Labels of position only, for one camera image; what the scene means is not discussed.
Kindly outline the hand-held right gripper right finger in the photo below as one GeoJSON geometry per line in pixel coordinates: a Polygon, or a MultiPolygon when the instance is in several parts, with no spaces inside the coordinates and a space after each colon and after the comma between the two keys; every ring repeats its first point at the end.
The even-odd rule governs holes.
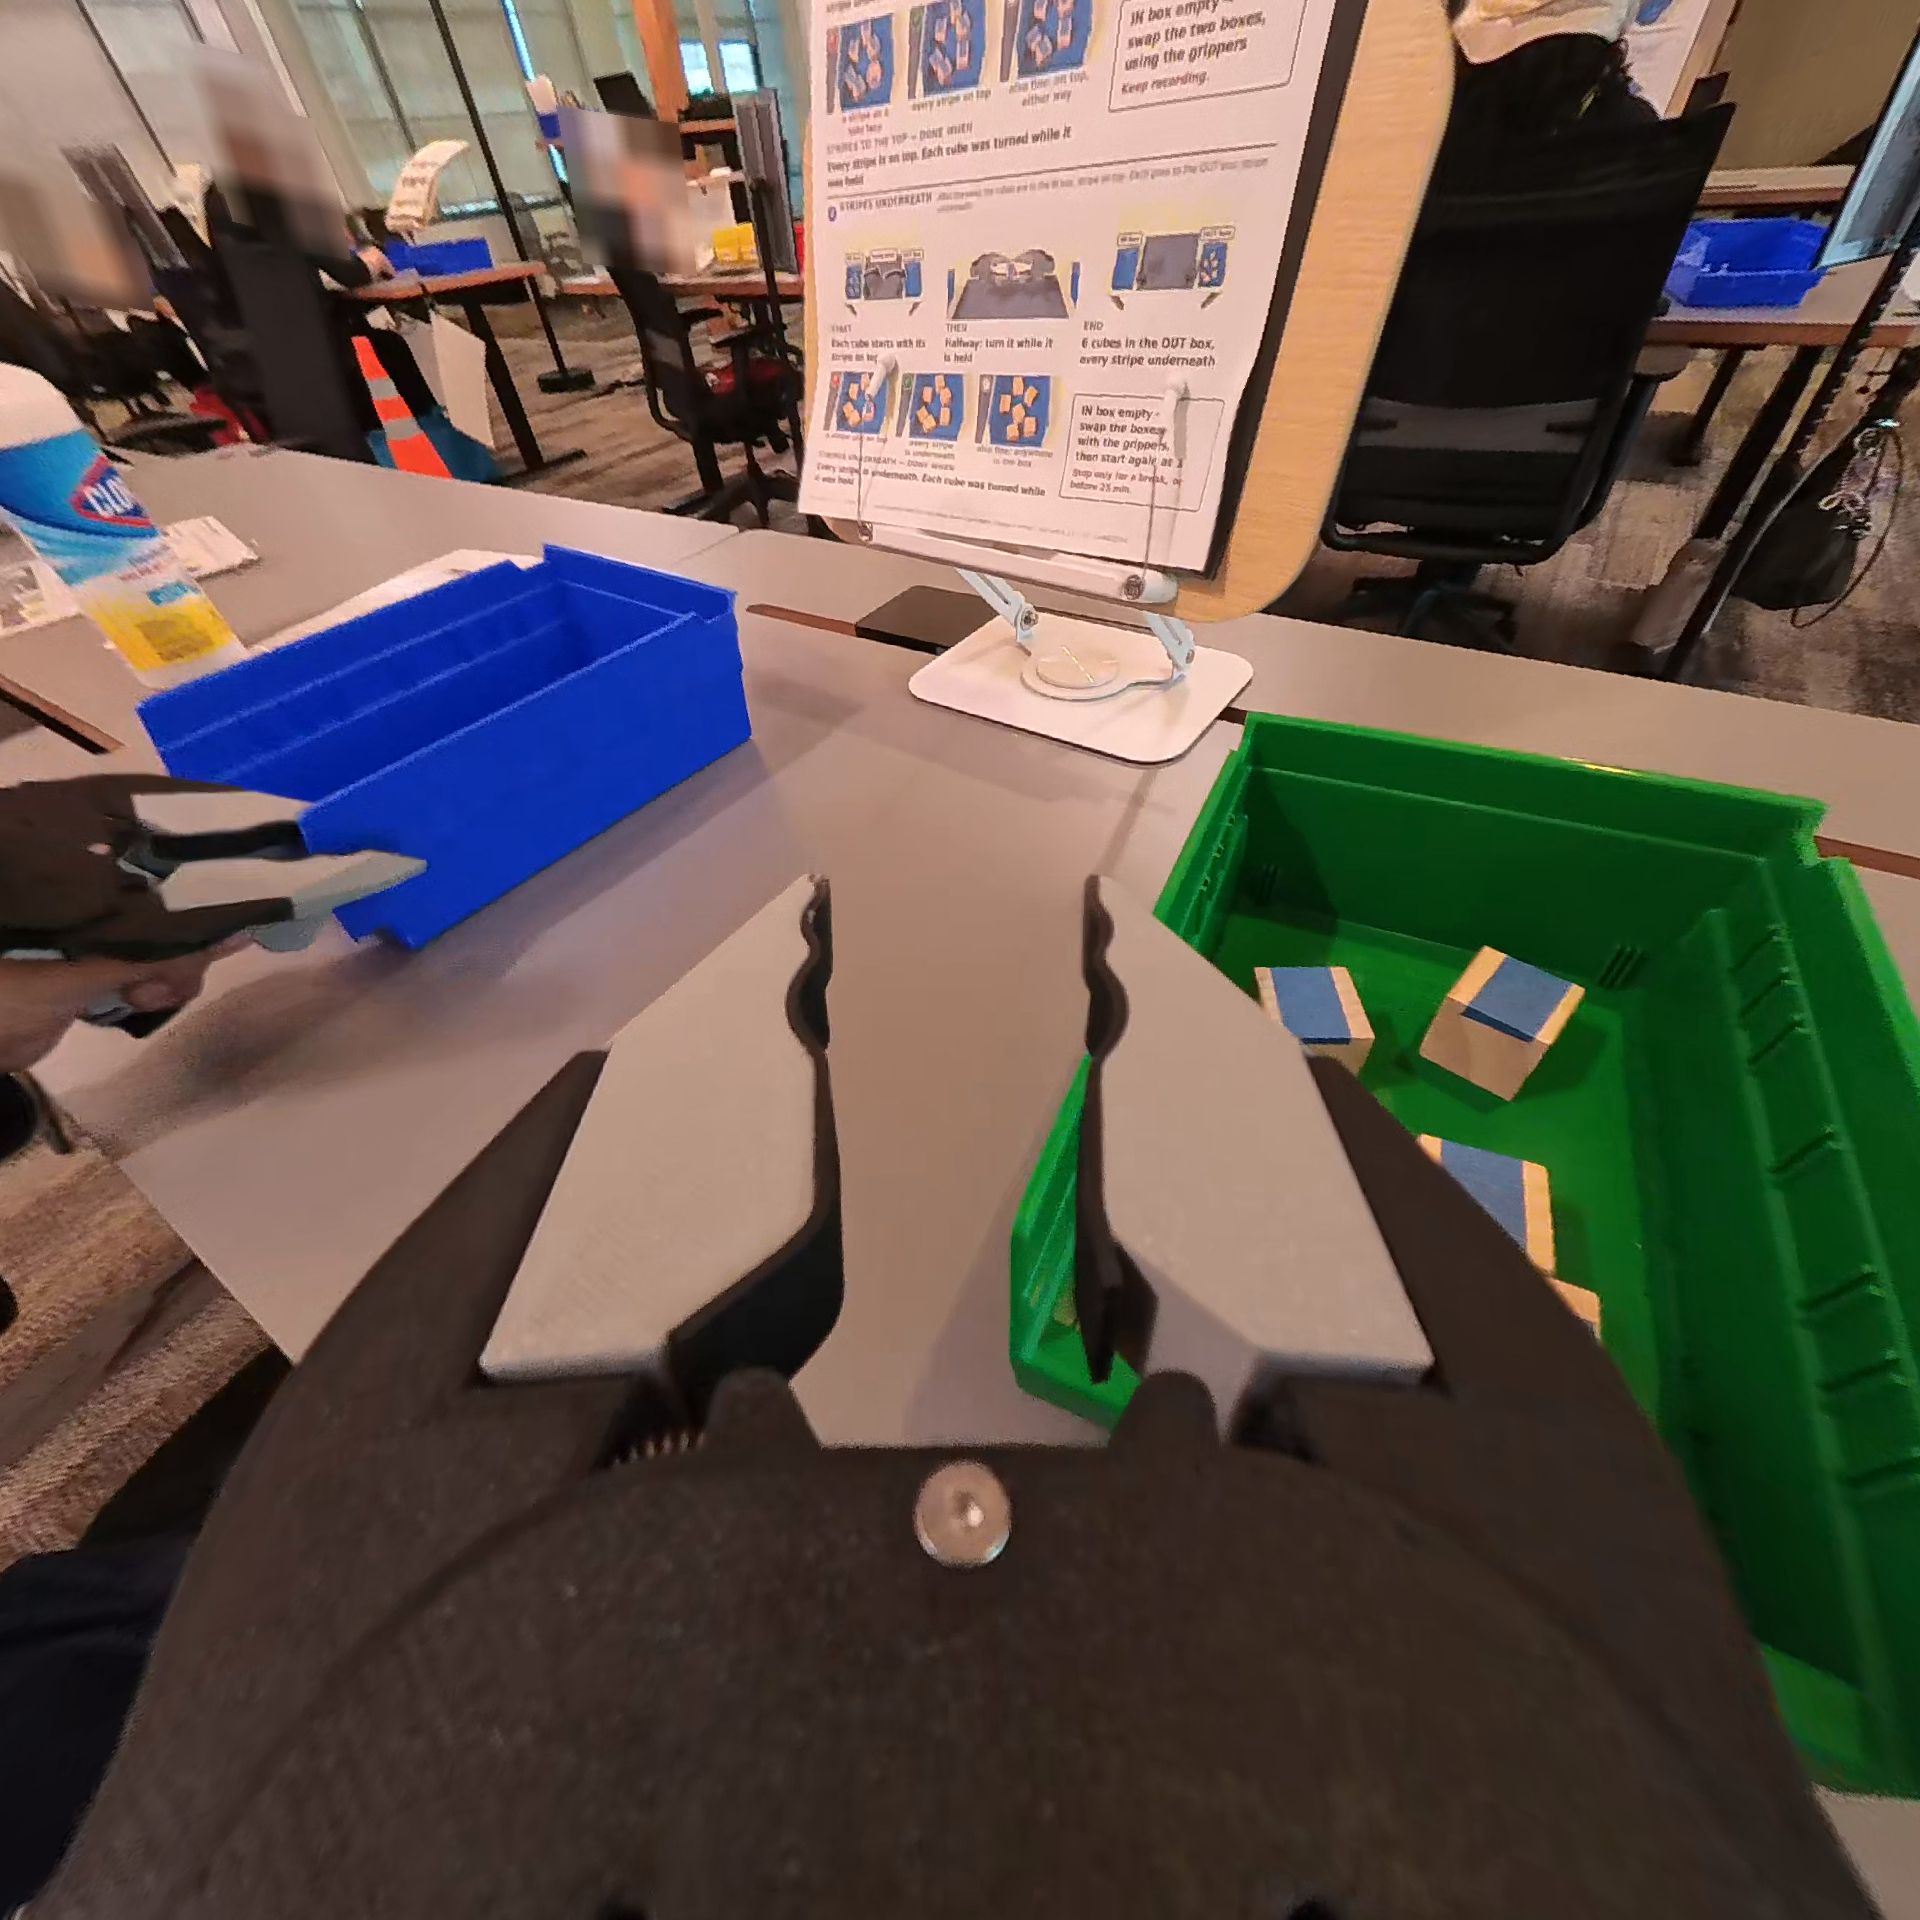
{"type": "Polygon", "coordinates": [[[1412,1385],[1431,1347],[1309,1055],[1112,876],[1082,891],[1071,1311],[1085,1372],[1412,1385]]]}

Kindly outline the black office chair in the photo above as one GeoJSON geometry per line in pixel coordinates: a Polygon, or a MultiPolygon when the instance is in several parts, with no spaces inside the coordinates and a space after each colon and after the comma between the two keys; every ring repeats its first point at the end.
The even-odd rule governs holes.
{"type": "Polygon", "coordinates": [[[1668,273],[1736,105],[1551,128],[1472,104],[1406,248],[1319,539],[1409,562],[1332,618],[1491,651],[1517,610],[1486,568],[1551,560],[1604,508],[1664,371],[1668,273]]]}
{"type": "Polygon", "coordinates": [[[789,349],[768,327],[743,325],[722,335],[717,357],[702,359],[693,314],[659,275],[611,268],[611,284],[635,329],[645,410],[691,452],[698,471],[700,492],[669,514],[734,522],[751,510],[770,525],[775,501],[800,501],[800,475],[774,473],[757,457],[803,457],[803,383],[789,349]]]}

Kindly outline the black bag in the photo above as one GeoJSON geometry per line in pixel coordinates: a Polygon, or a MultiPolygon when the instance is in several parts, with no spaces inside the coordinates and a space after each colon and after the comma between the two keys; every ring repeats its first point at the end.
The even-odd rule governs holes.
{"type": "Polygon", "coordinates": [[[1739,568],[1732,597],[1787,611],[1795,625],[1826,618],[1860,587],[1892,533],[1907,482],[1903,429],[1870,418],[1797,484],[1739,568]]]}

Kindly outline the blue plastic bin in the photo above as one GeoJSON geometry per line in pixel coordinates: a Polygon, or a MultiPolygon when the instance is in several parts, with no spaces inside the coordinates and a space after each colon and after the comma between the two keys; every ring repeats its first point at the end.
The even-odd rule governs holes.
{"type": "Polygon", "coordinates": [[[304,801],[313,851],[419,860],[337,911],[352,940],[419,949],[741,748],[743,685],[732,590],[550,544],[138,717],[167,774],[304,801]]]}

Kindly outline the disinfecting wipes canister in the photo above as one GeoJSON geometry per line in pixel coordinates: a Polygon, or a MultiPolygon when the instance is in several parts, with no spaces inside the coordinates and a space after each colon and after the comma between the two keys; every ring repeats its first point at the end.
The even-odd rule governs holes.
{"type": "Polygon", "coordinates": [[[2,514],[146,688],[246,657],[122,467],[49,380],[11,362],[2,365],[2,514]]]}

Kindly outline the printed instruction sheet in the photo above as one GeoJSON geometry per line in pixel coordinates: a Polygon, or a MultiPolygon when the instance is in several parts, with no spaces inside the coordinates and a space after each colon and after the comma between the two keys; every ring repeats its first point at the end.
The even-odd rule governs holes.
{"type": "Polygon", "coordinates": [[[1210,572],[1366,3],[807,10],[807,516],[1210,572]]]}

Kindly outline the green plastic bin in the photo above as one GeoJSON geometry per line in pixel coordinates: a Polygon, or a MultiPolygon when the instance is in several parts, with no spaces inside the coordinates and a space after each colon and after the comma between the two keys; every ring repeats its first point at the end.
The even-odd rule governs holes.
{"type": "Polygon", "coordinates": [[[1444,1250],[1465,1204],[1394,1161],[1460,1266],[1424,1390],[1297,1380],[1325,1462],[1561,1580],[1561,1615],[1700,1707],[1705,1533],[1822,1784],[1916,1798],[1916,1014],[1814,799],[1249,715],[1158,918],[1239,992],[1337,964],[1358,1075],[1412,1135],[1548,1170],[1599,1340],[1444,1250]],[[1512,1099],[1420,1055],[1479,947],[1586,990],[1512,1099]],[[1448,1358],[1448,1338],[1462,1349],[1448,1358]]]}

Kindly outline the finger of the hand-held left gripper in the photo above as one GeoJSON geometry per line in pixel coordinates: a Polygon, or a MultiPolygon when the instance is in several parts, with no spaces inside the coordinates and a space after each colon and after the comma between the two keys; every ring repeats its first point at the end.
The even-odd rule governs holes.
{"type": "Polygon", "coordinates": [[[231,942],[305,947],[339,908],[393,890],[426,861],[386,850],[193,857],[156,886],[156,954],[193,954],[231,942]]]}
{"type": "Polygon", "coordinates": [[[171,873],[192,861],[260,857],[304,860],[310,847],[297,797],[252,788],[153,788],[129,799],[128,864],[171,873]]]}

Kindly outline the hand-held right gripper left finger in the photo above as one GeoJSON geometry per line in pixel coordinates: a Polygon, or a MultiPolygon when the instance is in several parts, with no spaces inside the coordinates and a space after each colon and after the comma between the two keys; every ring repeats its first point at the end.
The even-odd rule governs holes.
{"type": "Polygon", "coordinates": [[[480,1369],[705,1407],[791,1380],[846,1300],[832,890],[803,873],[606,1045],[480,1369]]]}

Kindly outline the printed paper sheet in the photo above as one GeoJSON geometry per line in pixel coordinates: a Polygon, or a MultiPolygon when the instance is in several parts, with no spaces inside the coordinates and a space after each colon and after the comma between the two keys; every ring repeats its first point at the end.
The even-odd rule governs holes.
{"type": "Polygon", "coordinates": [[[57,574],[2,519],[2,635],[33,631],[78,614],[80,608],[57,574]]]}

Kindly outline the person's left hand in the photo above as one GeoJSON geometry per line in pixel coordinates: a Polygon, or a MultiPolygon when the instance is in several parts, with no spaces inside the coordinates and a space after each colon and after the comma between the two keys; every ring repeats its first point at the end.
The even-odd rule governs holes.
{"type": "Polygon", "coordinates": [[[106,1004],[135,1018],[180,1012],[230,949],[223,943],[159,962],[4,958],[2,1075],[36,1068],[69,1027],[106,1004]]]}

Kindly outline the background desk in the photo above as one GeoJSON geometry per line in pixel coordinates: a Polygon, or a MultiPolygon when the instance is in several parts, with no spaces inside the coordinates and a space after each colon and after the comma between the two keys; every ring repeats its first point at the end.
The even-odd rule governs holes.
{"type": "Polygon", "coordinates": [[[547,320],[544,307],[544,284],[547,269],[539,261],[520,260],[485,268],[472,268],[437,275],[395,275],[371,282],[357,289],[347,289],[346,298],[362,306],[432,306],[452,303],[464,316],[467,329],[478,337],[483,351],[483,368],[492,399],[500,411],[517,455],[515,467],[505,469],[505,480],[515,484],[534,473],[558,467],[558,455],[547,457],[534,431],[534,426],[515,387],[514,371],[501,351],[493,324],[488,317],[485,296],[510,289],[532,306],[539,324],[547,320]]]}

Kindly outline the orange traffic cone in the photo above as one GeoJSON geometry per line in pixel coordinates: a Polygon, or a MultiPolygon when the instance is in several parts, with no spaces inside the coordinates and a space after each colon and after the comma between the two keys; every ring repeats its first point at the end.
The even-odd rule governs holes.
{"type": "Polygon", "coordinates": [[[391,380],[371,337],[354,335],[350,343],[377,420],[377,443],[391,467],[423,478],[452,478],[452,467],[391,380]]]}

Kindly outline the white poster board with logos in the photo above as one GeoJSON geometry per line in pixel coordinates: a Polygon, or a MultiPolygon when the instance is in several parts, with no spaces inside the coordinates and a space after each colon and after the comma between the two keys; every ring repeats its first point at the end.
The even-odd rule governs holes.
{"type": "Polygon", "coordinates": [[[1364,3],[1343,104],[1275,327],[1244,492],[1210,572],[1168,572],[1200,620],[1260,611],[1305,564],[1352,436],[1452,102],[1444,3],[1364,3]]]}

